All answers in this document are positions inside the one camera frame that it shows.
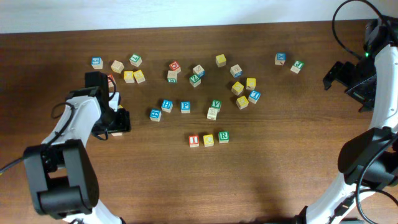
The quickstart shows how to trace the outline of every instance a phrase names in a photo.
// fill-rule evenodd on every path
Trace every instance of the toy block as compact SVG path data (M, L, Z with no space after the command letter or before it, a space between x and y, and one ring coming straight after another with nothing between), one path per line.
M207 119L216 120L217 119L217 109L216 108L209 108L207 112Z
M220 112L221 101L220 100L213 100L213 102L211 102L211 107L217 109L217 112Z
M181 113L191 113L191 103L189 101L181 102Z
M249 101L256 104L257 100L259 100L260 96L261 96L261 93L257 92L256 90L253 90L249 95Z
M283 65L285 62L286 62L286 54L285 53L276 53L275 64Z
M152 109L152 111L150 111L149 118L151 121L159 122L160 117L162 117L162 112L160 110Z
M126 83L135 83L133 71L124 71L123 78Z
M200 85L201 80L198 75L192 75L191 78L189 78L189 83L191 83L193 87L196 87Z
M255 78L247 78L246 79L246 89L254 90L256 88L256 79Z
M169 65L169 67L170 67L170 69L171 69L172 71L177 72L177 74L181 72L181 66L180 66L180 64L178 64L177 61L174 61L173 63L171 63L171 64Z
M138 70L133 73L134 78L136 78L137 83L142 83L145 81L145 76L141 70Z
M232 66L229 72L231 72L234 78L238 78L242 75L242 69L239 65Z
M164 100L162 103L162 111L170 113L173 108L173 102L170 100Z
M203 137L203 142L205 143L205 147L214 146L214 139L212 134L205 135Z
M138 54L133 54L130 58L130 63L135 66L138 67L141 63L142 63L142 58L140 55Z
M91 66L93 66L94 69L102 69L104 66L104 62L100 57L93 57L91 59Z
M112 74L109 74L109 75L108 75L108 88L113 87L113 83L112 83L111 80L116 84L116 82L114 81L113 75L112 75Z
M177 72L176 71L168 71L167 72L167 81L169 83L177 83Z
M189 147L198 147L199 146L199 136L189 136Z
M122 73L122 71L124 69L124 65L123 65L123 63L118 62L117 60L115 60L112 63L111 69L112 69L112 71L120 74L120 73Z
M290 69L290 71L294 72L294 73L299 73L299 71L303 68L304 63L301 61L296 61L294 62L292 68Z
M248 106L249 102L248 99L246 99L245 96L241 96L236 100L236 104L239 109L243 109Z
M233 86L232 86L232 92L236 95L239 96L239 94L242 93L244 86L240 83L240 82L236 82Z
M227 131L220 131L218 133L218 141L220 143L228 143L229 142L229 132Z
M205 70L202 66L197 65L195 68L192 69L195 75L198 75L199 78L202 78L205 75Z
M216 64L219 68L226 65L226 58L224 54L216 56Z

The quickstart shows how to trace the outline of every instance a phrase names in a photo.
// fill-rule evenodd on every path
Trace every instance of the black cable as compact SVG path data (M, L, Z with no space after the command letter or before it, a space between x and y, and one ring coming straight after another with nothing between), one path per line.
M113 81L112 78L108 77L109 80L111 80L112 84L113 84L113 94L112 96L109 98L109 100L111 101L114 97L114 95L116 94L116 83Z
M365 193L365 192L376 192L376 193L383 194L383 195L389 197L398 206L398 200L388 192L385 192L383 190L376 190L376 189L360 190L360 193ZM328 224L333 223L333 221L335 221L335 218L344 215L349 210L349 208L352 206L352 204L354 204L355 197L356 197L356 195L353 194L350 197L346 198L344 201L342 201L335 209L334 215L329 218Z
M8 163L7 165L5 165L3 168L1 168L0 170L0 175L2 175L2 173L4 173L5 171L7 171L8 169L10 169L11 167L17 165L18 163L20 163L22 161L22 157Z
M366 0L347 0L343 3L341 3L341 5L336 9L335 14L333 15L333 19L331 20L331 31L333 32L333 36L335 36L336 41L349 53L351 53L352 55L354 55L356 58L358 58L359 60L362 59L362 56L358 55L357 53L353 52L352 50L348 49L341 41L340 39L337 37L336 34L336 30L335 30L335 19L336 19L336 15L337 12L347 3L352 2L352 1L359 1L359 2L363 2L365 4L367 4L371 9L373 9L373 11L377 14L377 16L379 16L380 20L382 21L382 23L384 25L386 25L387 30L392 38L392 40L394 41L395 45L398 45L398 39L396 36L394 36L394 31L392 30L390 24L385 20L385 18L383 17L383 15L380 13L380 11L374 7L370 2L366 1Z
M359 212L359 214L362 216L362 218L363 218L365 221L367 221L368 223L371 223L371 224L377 224L377 223L374 222L374 221L372 221L370 218L368 218L368 217L364 214L364 212L363 212L363 210L362 210L361 202L359 201L359 195L360 195L360 189L359 189L359 188L360 188L360 186L361 186L361 184L362 184L363 177L365 176L365 173L366 173L366 171L369 169L369 167L370 167L370 166L373 164L373 162L376 161L376 159L378 159L378 158L381 156L381 154L382 154L384 151L386 151L386 150L388 149L388 147L389 147L392 143L394 143L396 140L398 140L398 134L395 135L390 141L388 141L385 145L383 145L383 147L380 148L380 150L377 152L377 154L374 155L374 156L372 157L372 159L363 167L363 170L362 170L362 172L361 172L361 175L360 175L359 178L358 178L358 183L356 184L356 188L355 188L355 202L356 202L356 208L358 209L358 212Z
M68 105L68 106L70 107L70 116L69 116L67 122L62 126L61 130L58 131L58 132L57 132L57 131L55 132L54 138L52 138L52 139L47 143L47 146L46 146L45 150L48 149L48 148L51 146L51 144L54 143L54 142L62 135L62 133L66 130L66 128L68 127L68 125L69 125L70 122L72 121L73 116L75 115L75 107L73 107L73 105L72 105L71 103L63 102L63 103L59 103L59 104L55 105L55 106L52 108L52 111L51 111L51 118L57 119L57 118L61 117L61 115L62 115L63 113L61 113L60 115L57 115L57 116L54 116L53 114L54 114L55 109L56 109L57 107L59 107L59 106L62 106L62 105ZM18 163L22 162L22 160L23 160L23 158L20 157L20 158L14 160L14 161L8 163L7 165L5 165L5 166L0 170L0 175L2 175L5 171L7 171L8 169L10 169L11 167L13 167L13 166L17 165Z
M57 107L62 106L62 105L68 105L68 106L70 107L70 116L69 116L67 122L62 126L61 130L58 131L58 132L56 131L56 132L55 132L54 138L52 138L52 139L47 143L47 148L49 148L49 147L51 146L51 144L53 144L59 137L61 137L62 133L67 129L67 127L69 126L69 124L70 124L71 121L72 121L73 116L75 115L75 107L73 107L73 105L72 105L71 103L63 102L63 103L59 103L59 104L55 105L55 106L52 108L52 111L51 111L51 118L57 119L57 118L59 118L59 117L62 115L62 114L57 115L57 116L54 116L54 115L53 115L53 114L54 114L54 110L55 110Z

